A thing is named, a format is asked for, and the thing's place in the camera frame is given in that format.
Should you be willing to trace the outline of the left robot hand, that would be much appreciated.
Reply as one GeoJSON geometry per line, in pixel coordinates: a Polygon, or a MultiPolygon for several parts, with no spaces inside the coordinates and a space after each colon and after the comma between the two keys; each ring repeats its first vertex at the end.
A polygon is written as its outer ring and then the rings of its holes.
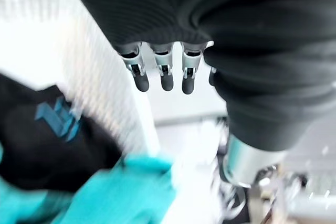
{"type": "Polygon", "coordinates": [[[81,0],[126,59],[137,43],[160,54],[200,45],[226,102],[228,180],[251,186],[310,124],[335,109],[335,0],[81,0]]]}

